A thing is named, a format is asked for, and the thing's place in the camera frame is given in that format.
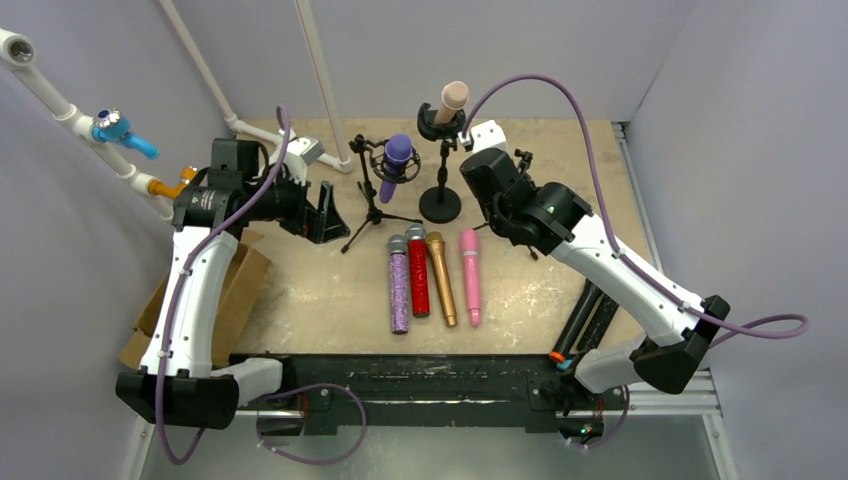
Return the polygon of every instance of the gold microphone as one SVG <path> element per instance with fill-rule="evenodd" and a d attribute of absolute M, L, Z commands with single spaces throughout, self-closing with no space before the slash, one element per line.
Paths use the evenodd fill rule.
<path fill-rule="evenodd" d="M 424 237 L 424 243 L 427 244 L 427 252 L 433 264 L 433 274 L 436 276 L 436 286 L 439 288 L 439 301 L 442 304 L 445 323 L 449 328 L 453 328 L 457 325 L 456 305 L 453 303 L 453 291 L 451 291 L 448 264 L 445 258 L 445 239 L 439 232 L 430 232 Z"/>

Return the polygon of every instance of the white pipe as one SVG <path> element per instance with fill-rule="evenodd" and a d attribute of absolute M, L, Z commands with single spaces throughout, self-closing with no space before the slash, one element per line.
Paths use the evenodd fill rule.
<path fill-rule="evenodd" d="M 35 68 L 28 67 L 16 70 L 15 76 L 26 85 L 33 95 L 41 100 L 44 106 L 53 112 L 53 115 L 67 115 L 71 110 L 71 104 Z"/>
<path fill-rule="evenodd" d="M 265 140 L 266 142 L 271 142 L 274 145 L 279 145 L 283 143 L 282 135 L 277 135 L 271 133 L 267 130 L 262 130 L 259 127 L 254 127 L 253 125 L 249 125 L 245 123 L 243 120 L 235 119 L 234 121 L 228 121 L 227 125 L 238 133 L 246 133 L 248 135 L 253 135 L 256 138 L 261 140 Z"/>
<path fill-rule="evenodd" d="M 180 40 L 182 40 L 186 50 L 188 50 L 189 56 L 192 60 L 194 60 L 194 64 L 197 65 L 197 69 L 200 70 L 200 75 L 203 77 L 206 85 L 209 86 L 209 90 L 212 90 L 212 96 L 215 97 L 215 100 L 221 107 L 221 111 L 224 113 L 224 119 L 235 118 L 235 112 L 233 112 L 232 107 L 230 107 L 230 103 L 227 102 L 227 98 L 224 97 L 224 92 L 221 90 L 221 86 L 218 85 L 218 82 L 215 81 L 215 77 L 212 76 L 212 70 L 209 69 L 209 65 L 206 64 L 206 60 L 204 60 L 203 55 L 200 54 L 200 49 L 198 49 L 197 44 L 194 43 L 194 39 L 191 37 L 191 33 L 189 33 L 188 27 L 186 27 L 179 12 L 177 12 L 177 7 L 174 6 L 174 2 L 171 0 L 159 0 L 159 3 L 165 10 L 165 15 L 174 25 L 174 29 L 177 31 L 177 35 L 180 37 Z"/>
<path fill-rule="evenodd" d="M 339 163 L 333 168 L 343 173 L 353 170 L 350 161 L 347 144 L 345 143 L 344 129 L 336 110 L 336 99 L 333 97 L 333 89 L 330 87 L 330 74 L 327 71 L 327 62 L 324 60 L 324 51 L 321 41 L 318 39 L 318 27 L 315 25 L 315 15 L 312 13 L 312 4 L 309 0 L 294 0 L 297 7 L 297 15 L 300 18 L 300 26 L 303 27 L 303 36 L 306 38 L 306 46 L 312 57 L 312 66 L 315 68 L 315 76 L 318 77 L 318 86 L 321 88 L 321 96 L 324 98 L 324 106 L 327 109 L 327 117 L 330 119 L 330 127 L 333 129 L 333 139 L 336 148 L 339 149 Z"/>
<path fill-rule="evenodd" d="M 11 70 L 18 80 L 53 113 L 56 121 L 88 145 L 115 171 L 118 178 L 144 198 L 163 220 L 170 221 L 173 217 L 170 203 L 162 197 L 150 195 L 147 191 L 147 185 L 155 178 L 140 173 L 138 168 L 128 162 L 111 144 L 100 143 L 91 137 L 94 119 L 83 115 L 76 105 L 69 103 L 35 68 L 33 63 L 35 53 L 35 47 L 29 38 L 0 29 L 0 64 Z"/>

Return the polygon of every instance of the microphone grille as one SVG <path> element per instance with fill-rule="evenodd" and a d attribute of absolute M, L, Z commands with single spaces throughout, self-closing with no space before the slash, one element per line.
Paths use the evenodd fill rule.
<path fill-rule="evenodd" d="M 409 135 L 396 133 L 386 143 L 386 155 L 392 160 L 404 161 L 412 156 L 412 139 Z"/>
<path fill-rule="evenodd" d="M 451 110 L 460 110 L 468 103 L 468 85 L 459 80 L 445 85 L 442 102 Z"/>

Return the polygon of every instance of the gray wall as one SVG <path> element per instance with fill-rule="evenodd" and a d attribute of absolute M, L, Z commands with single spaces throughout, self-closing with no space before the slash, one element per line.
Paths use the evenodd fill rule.
<path fill-rule="evenodd" d="M 162 152 L 125 156 L 168 184 L 229 132 L 158 2 L 0 0 L 0 27 L 30 37 L 39 70 L 85 113 L 121 108 Z"/>
<path fill-rule="evenodd" d="M 169 183 L 226 132 L 153 2 L 4 1 L 0 27 L 85 111 L 122 107 L 162 149 L 127 158 Z M 115 355 L 170 229 L 2 69 L 0 90 L 0 477 L 117 478 L 134 416 Z"/>
<path fill-rule="evenodd" d="M 713 352 L 743 478 L 848 471 L 848 4 L 701 1 L 630 128 L 663 264 L 736 323 L 785 311 L 801 338 Z"/>
<path fill-rule="evenodd" d="M 186 24 L 233 108 L 325 116 L 291 0 L 180 0 Z M 408 117 L 455 79 L 472 102 L 518 73 L 564 81 L 588 116 L 630 120 L 695 0 L 312 0 L 339 112 Z M 516 85 L 493 117 L 564 117 L 558 92 Z"/>
<path fill-rule="evenodd" d="M 0 477 L 116 478 L 134 415 L 115 355 L 169 229 L 0 72 Z"/>

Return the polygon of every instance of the cardboard box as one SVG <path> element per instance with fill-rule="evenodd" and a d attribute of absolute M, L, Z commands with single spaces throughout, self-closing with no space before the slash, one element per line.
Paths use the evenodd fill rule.
<path fill-rule="evenodd" d="M 212 331 L 212 365 L 215 367 L 226 367 L 229 364 L 230 354 L 241 337 L 250 312 L 265 289 L 271 261 L 250 246 L 261 238 L 259 233 L 244 231 L 224 276 L 218 315 Z M 138 317 L 132 337 L 118 354 L 118 360 L 132 369 L 138 369 L 141 357 L 150 344 L 150 337 L 156 330 L 167 283 L 168 277 L 165 277 Z"/>

